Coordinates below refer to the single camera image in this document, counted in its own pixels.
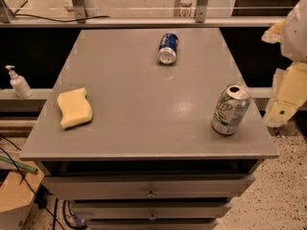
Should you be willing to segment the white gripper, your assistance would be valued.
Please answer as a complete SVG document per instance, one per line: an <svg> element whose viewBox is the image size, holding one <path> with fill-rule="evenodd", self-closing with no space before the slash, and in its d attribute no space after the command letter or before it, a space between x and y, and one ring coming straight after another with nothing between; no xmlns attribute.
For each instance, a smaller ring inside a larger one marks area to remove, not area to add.
<svg viewBox="0 0 307 230"><path fill-rule="evenodd" d="M272 94L263 118L267 127L281 127L307 102L307 0L300 0L287 17L269 27L261 40L281 41L281 53L294 62L286 70L277 68Z"/></svg>

